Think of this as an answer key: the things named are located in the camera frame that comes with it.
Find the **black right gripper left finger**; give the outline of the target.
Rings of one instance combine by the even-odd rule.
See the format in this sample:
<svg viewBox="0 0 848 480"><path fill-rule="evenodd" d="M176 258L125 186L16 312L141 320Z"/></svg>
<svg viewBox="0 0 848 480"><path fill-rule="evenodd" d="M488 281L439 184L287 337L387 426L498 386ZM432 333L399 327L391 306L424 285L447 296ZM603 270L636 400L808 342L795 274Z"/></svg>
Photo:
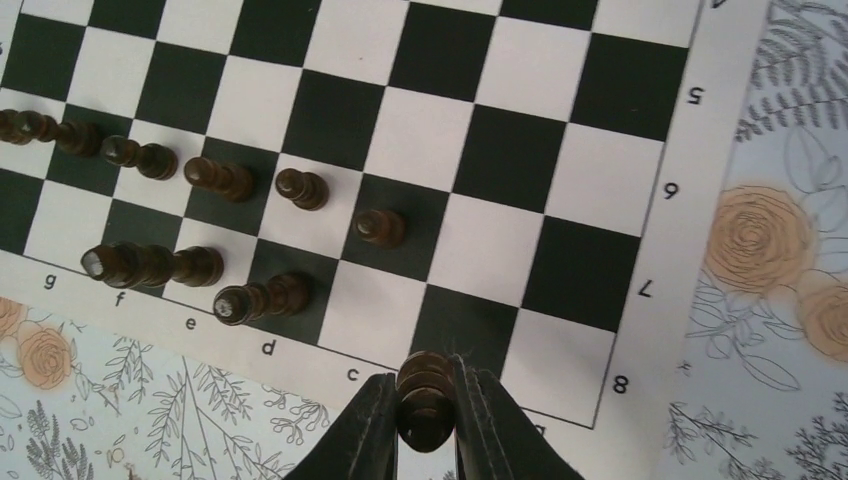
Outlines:
<svg viewBox="0 0 848 480"><path fill-rule="evenodd" d="M369 377L326 434L286 478L395 479L399 406L395 381L393 373Z"/></svg>

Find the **dark pawn on board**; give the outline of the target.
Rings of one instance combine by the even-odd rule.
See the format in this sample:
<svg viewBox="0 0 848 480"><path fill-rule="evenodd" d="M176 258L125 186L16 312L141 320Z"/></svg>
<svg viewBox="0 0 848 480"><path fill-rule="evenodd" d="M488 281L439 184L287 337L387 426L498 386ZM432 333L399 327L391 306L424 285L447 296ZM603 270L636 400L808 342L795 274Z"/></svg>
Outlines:
<svg viewBox="0 0 848 480"><path fill-rule="evenodd" d="M381 248L391 249L403 242L406 223L404 218L395 211L367 209L354 215L353 228L361 240Z"/></svg>
<svg viewBox="0 0 848 480"><path fill-rule="evenodd" d="M136 168L143 176L154 180L171 178L178 165L177 156L170 148L156 143L140 145L119 135L102 141L100 155L111 164Z"/></svg>
<svg viewBox="0 0 848 480"><path fill-rule="evenodd" d="M283 198L302 210L319 210L329 199L326 181L308 171L285 168L276 175L274 186Z"/></svg>
<svg viewBox="0 0 848 480"><path fill-rule="evenodd" d="M33 140L55 142L63 152L91 157L100 151L102 135L90 122L62 121L36 111L21 111L12 119L15 137L23 144Z"/></svg>
<svg viewBox="0 0 848 480"><path fill-rule="evenodd" d="M253 193L252 173L234 163L194 157L184 165L183 174L194 187L216 193L231 202L245 201Z"/></svg>

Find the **dark tall piece on board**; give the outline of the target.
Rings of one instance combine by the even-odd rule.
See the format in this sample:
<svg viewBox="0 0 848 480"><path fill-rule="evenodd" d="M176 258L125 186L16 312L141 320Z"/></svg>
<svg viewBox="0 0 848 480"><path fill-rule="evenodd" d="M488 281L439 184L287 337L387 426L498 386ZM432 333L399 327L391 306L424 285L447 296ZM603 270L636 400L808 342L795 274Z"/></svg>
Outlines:
<svg viewBox="0 0 848 480"><path fill-rule="evenodd" d="M90 278L119 289L159 287L169 281L189 287L211 286L224 271L221 254L211 247L171 252L160 245L124 241L87 250L80 263Z"/></svg>
<svg viewBox="0 0 848 480"><path fill-rule="evenodd" d="M220 290L214 297L212 313L219 322L236 326L267 315L295 315L306 308L309 300L309 278L285 273L265 283L250 282Z"/></svg>

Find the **dark wooden chess piece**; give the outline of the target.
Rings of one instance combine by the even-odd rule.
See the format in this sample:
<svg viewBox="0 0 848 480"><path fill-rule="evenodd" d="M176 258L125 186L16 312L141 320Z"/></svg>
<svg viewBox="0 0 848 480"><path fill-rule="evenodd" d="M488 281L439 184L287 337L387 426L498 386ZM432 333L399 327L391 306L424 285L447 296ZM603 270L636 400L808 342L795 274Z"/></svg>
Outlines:
<svg viewBox="0 0 848 480"><path fill-rule="evenodd" d="M449 360L432 351L410 355L398 371L396 390L400 397L396 426L403 441L420 453L440 448L455 427L455 381Z"/></svg>

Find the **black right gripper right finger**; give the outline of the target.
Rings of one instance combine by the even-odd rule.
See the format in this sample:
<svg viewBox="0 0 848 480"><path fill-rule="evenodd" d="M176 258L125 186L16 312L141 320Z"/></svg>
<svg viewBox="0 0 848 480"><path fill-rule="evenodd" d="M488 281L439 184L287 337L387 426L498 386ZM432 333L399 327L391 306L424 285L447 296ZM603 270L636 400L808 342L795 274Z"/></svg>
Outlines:
<svg viewBox="0 0 848 480"><path fill-rule="evenodd" d="M451 357L459 479L580 479L494 374Z"/></svg>

